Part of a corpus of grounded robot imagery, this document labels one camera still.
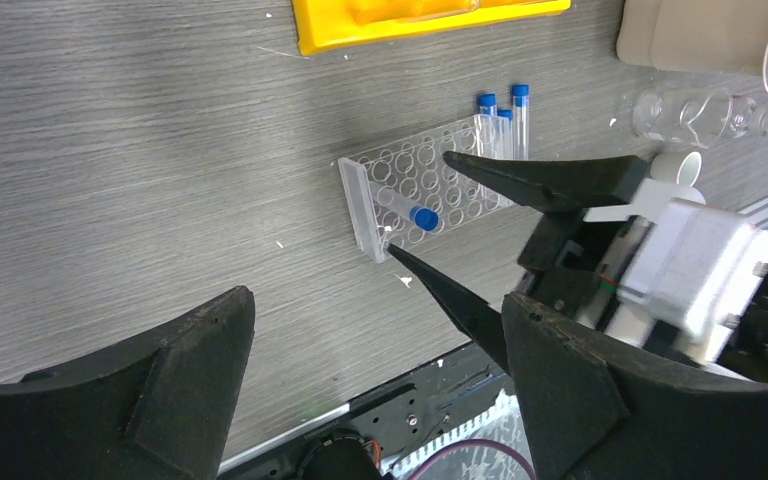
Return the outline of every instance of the gray wood surface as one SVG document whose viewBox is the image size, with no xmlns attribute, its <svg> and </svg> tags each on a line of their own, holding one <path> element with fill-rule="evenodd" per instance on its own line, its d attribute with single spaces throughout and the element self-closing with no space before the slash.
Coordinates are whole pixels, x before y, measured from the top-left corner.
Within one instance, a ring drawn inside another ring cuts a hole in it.
<svg viewBox="0 0 768 480">
<path fill-rule="evenodd" d="M 288 0 L 0 0 L 0 382 L 245 284 L 257 337 L 230 456 L 459 345 L 421 286 L 356 248 L 333 162 L 515 81 L 547 159 L 651 158 L 629 121 L 646 88 L 767 98 L 759 79 L 620 63 L 621 13 L 581 0 L 305 59 Z M 768 137 L 706 152 L 698 187 L 722 207 L 768 193 Z M 418 252 L 498 304 L 538 218 L 509 209 Z"/>
</svg>

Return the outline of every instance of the white cup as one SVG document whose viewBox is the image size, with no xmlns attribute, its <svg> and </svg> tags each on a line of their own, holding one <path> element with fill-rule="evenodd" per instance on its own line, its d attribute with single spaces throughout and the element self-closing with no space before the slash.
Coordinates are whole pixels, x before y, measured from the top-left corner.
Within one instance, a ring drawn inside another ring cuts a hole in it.
<svg viewBox="0 0 768 480">
<path fill-rule="evenodd" d="M 692 187 L 702 172 L 702 154 L 662 153 L 655 157 L 649 167 L 649 176 L 662 182 L 675 183 L 684 187 Z"/>
</svg>

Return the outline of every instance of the test tube rack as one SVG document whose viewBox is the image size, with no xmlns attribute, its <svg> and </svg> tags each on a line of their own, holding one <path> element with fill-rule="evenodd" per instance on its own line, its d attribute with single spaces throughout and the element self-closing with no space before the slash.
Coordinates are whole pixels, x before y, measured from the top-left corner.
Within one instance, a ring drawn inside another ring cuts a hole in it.
<svg viewBox="0 0 768 480">
<path fill-rule="evenodd" d="M 477 218 L 511 205 L 510 200 L 478 184 L 443 162 L 456 151 L 494 159 L 513 158 L 511 122 L 474 115 L 442 127 L 382 145 L 338 161 L 346 200 L 360 249 L 384 262 L 387 245 L 410 249 Z M 370 182 L 390 187 L 440 217 L 431 232 L 387 210 L 373 198 Z"/>
</svg>

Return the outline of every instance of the blue cap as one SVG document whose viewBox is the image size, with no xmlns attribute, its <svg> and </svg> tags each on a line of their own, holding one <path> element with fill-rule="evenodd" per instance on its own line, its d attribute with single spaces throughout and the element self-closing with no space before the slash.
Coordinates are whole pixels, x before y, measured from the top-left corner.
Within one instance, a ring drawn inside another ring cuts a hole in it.
<svg viewBox="0 0 768 480">
<path fill-rule="evenodd" d="M 511 93 L 515 97 L 527 97 L 530 91 L 531 91 L 531 88 L 528 86 L 527 83 L 514 85 L 513 87 L 511 87 Z"/>
<path fill-rule="evenodd" d="M 416 226 L 430 232 L 437 228 L 437 224 L 440 223 L 440 217 L 434 210 L 429 210 L 422 207 L 413 207 L 411 209 L 411 218 L 413 218 Z"/>
<path fill-rule="evenodd" d="M 484 93 L 478 96 L 479 107 L 495 107 L 496 106 L 496 94 Z"/>
</svg>

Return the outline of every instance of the wire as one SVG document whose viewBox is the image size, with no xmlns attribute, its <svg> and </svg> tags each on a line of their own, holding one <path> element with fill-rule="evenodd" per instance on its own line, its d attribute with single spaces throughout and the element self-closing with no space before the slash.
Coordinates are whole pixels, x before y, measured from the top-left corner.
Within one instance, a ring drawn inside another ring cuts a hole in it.
<svg viewBox="0 0 768 480">
<path fill-rule="evenodd" d="M 373 462 L 375 462 L 375 468 L 380 469 L 381 468 L 381 444 L 378 443 L 378 440 L 371 439 L 369 443 L 372 444 L 372 448 L 375 449 L 375 452 L 373 452 Z"/>
<path fill-rule="evenodd" d="M 419 468 L 413 473 L 413 475 L 408 477 L 408 480 L 419 480 L 420 477 L 425 475 L 425 473 L 428 472 L 428 470 L 431 470 L 431 467 L 433 467 L 437 462 L 439 462 L 441 458 L 454 452 L 455 450 L 462 450 L 464 448 L 482 448 L 482 447 L 496 450 L 497 452 L 501 452 L 513 458 L 514 461 L 516 461 L 525 470 L 525 473 L 528 474 L 531 480 L 537 480 L 537 473 L 534 471 L 534 467 L 532 467 L 531 464 L 528 463 L 528 460 L 526 460 L 525 457 L 523 457 L 519 452 L 517 452 L 513 448 L 503 443 L 499 443 L 495 440 L 488 440 L 484 438 L 472 438 L 468 440 L 461 440 L 459 442 L 455 442 L 451 445 L 447 445 L 441 448 L 437 453 L 435 453 L 434 455 L 431 455 L 431 457 L 429 457 L 428 460 L 425 461 L 425 463 L 420 465 Z"/>
</svg>

